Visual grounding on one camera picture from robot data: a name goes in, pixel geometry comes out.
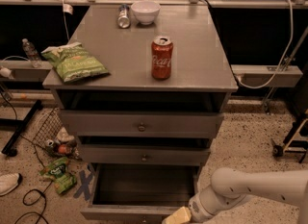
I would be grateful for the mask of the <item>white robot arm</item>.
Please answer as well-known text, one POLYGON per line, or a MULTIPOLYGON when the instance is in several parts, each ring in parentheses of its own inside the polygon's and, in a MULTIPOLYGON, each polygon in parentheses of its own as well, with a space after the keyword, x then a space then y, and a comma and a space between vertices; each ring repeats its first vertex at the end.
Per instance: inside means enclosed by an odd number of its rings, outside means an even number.
POLYGON ((252 196, 297 206, 297 224, 308 224, 307 170, 245 173, 227 167, 217 169, 210 184, 162 224, 203 223, 219 212, 245 204, 252 196))

